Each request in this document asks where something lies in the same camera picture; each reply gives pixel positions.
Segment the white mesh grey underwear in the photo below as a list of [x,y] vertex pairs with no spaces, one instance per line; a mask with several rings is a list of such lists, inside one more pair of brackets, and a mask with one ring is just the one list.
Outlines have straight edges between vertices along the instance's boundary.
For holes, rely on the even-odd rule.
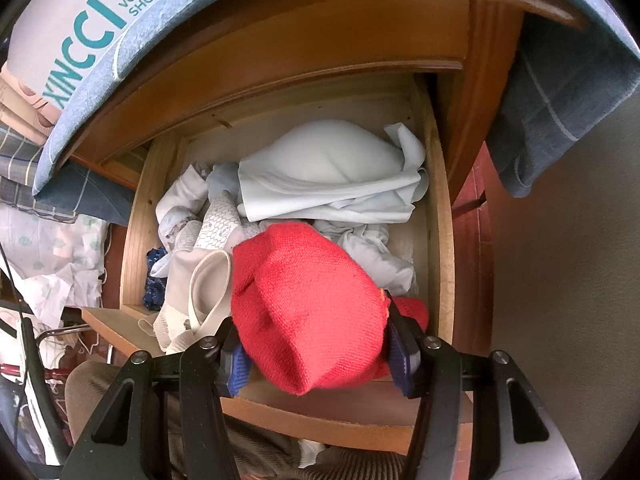
[[194,247],[198,249],[222,249],[231,254],[239,244],[250,240],[262,230],[258,223],[242,219],[233,195],[228,191],[218,193],[210,202]]

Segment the red knit underwear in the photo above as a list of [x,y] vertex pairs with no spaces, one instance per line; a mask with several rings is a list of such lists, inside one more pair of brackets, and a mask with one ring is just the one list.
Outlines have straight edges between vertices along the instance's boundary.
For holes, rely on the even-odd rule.
[[358,387],[388,373],[390,298],[421,328],[419,299],[388,296],[337,244],[302,222],[277,223],[232,252],[231,316],[258,370],[280,390]]

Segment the wooden drawer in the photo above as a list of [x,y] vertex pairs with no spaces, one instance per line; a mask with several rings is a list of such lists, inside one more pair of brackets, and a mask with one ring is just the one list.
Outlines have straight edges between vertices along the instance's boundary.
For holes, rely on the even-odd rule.
[[[454,339],[454,229],[442,144],[421,76],[359,76],[260,96],[222,127],[152,145],[122,259],[122,304],[82,318],[148,375],[201,379],[184,437],[224,415],[297,439],[406,454],[420,399],[392,362],[416,324]],[[202,158],[234,163],[238,195],[190,206],[164,310],[145,311],[145,253],[168,195]]]

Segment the blue checked cloth cover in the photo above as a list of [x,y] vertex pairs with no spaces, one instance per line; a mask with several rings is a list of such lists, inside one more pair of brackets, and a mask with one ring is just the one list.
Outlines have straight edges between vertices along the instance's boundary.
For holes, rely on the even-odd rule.
[[32,189],[250,96],[336,76],[434,73],[449,191],[498,139],[516,192],[639,85],[610,0],[162,0],[81,81]]

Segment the cream bra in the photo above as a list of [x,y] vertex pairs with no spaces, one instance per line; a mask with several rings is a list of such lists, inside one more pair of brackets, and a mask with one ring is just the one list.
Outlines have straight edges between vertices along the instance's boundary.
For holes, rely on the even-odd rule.
[[231,315],[232,257],[223,249],[178,250],[169,263],[165,301],[153,332],[165,354],[214,336]]

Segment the navy floral underwear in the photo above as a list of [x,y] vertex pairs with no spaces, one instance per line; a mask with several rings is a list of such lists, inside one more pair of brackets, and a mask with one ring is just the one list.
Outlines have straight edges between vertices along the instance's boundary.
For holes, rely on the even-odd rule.
[[146,253],[146,277],[142,304],[151,311],[159,311],[165,300],[167,278],[154,278],[151,271],[154,264],[166,255],[166,249],[163,247],[153,248]]

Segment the wooden nightstand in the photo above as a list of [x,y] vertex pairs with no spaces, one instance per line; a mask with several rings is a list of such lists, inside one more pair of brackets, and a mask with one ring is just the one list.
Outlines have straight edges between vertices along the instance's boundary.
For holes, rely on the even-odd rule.
[[191,158],[241,157],[293,118],[340,112],[408,122],[432,186],[396,228],[416,258],[431,328],[454,338],[451,206],[497,113],[526,15],[582,28],[566,0],[218,0],[174,28],[74,135],[68,154],[105,170],[149,147],[134,185],[119,304],[84,319],[121,352],[155,350],[139,328],[154,208]]

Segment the white floral bedsheet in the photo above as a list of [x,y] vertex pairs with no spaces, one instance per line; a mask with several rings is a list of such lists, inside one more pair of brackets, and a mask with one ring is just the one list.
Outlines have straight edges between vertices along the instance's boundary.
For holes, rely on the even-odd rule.
[[1,269],[11,272],[37,333],[61,327],[66,307],[102,306],[107,230],[86,214],[62,223],[1,206]]

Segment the floral pale blue underwear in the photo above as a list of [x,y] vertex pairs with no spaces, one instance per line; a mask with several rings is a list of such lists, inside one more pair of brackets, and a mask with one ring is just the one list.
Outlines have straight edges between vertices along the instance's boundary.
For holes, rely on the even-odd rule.
[[168,188],[155,209],[158,238],[168,252],[195,248],[209,202],[218,193],[230,192],[238,208],[238,170],[236,162],[220,162],[214,166],[194,162]]

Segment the pale blue white underwear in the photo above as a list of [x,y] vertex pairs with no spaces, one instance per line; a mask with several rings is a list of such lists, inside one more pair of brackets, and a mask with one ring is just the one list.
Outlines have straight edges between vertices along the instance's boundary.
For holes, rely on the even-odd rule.
[[293,128],[240,161],[240,213],[251,222],[407,222],[430,184],[425,148],[401,122],[384,132],[336,119]]

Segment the grey plaid bedding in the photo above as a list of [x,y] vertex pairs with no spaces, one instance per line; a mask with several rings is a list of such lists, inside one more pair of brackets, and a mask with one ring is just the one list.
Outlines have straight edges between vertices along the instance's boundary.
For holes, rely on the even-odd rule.
[[1,124],[1,203],[43,219],[73,223],[76,212],[46,205],[32,196],[40,152],[40,146]]

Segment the beige patterned curtain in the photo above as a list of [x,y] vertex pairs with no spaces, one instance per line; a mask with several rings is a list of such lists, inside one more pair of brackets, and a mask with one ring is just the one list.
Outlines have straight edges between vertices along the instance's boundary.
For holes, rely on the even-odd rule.
[[36,145],[47,142],[61,111],[1,67],[1,122]]

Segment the white XINCCI shoe box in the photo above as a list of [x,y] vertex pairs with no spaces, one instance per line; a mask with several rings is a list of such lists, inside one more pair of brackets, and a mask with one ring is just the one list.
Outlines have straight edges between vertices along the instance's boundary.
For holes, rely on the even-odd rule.
[[32,0],[10,36],[8,70],[58,110],[107,48],[160,0]]

